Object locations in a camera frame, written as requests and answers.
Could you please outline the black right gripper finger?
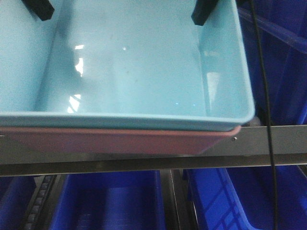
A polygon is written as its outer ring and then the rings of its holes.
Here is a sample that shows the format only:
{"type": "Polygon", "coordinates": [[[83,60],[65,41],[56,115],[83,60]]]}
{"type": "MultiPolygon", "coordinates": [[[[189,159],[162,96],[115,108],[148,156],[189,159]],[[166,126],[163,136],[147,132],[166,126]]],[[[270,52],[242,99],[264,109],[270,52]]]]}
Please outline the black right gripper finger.
{"type": "Polygon", "coordinates": [[[219,0],[196,0],[191,18],[195,25],[203,26],[219,0]]]}

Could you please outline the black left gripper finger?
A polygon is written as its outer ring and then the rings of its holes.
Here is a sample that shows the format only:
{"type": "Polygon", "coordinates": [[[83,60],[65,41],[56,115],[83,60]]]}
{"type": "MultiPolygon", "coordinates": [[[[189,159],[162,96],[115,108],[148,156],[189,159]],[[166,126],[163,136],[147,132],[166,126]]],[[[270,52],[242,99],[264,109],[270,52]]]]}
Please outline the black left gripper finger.
{"type": "Polygon", "coordinates": [[[48,0],[22,0],[22,2],[42,21],[50,20],[55,11],[48,0]]]}

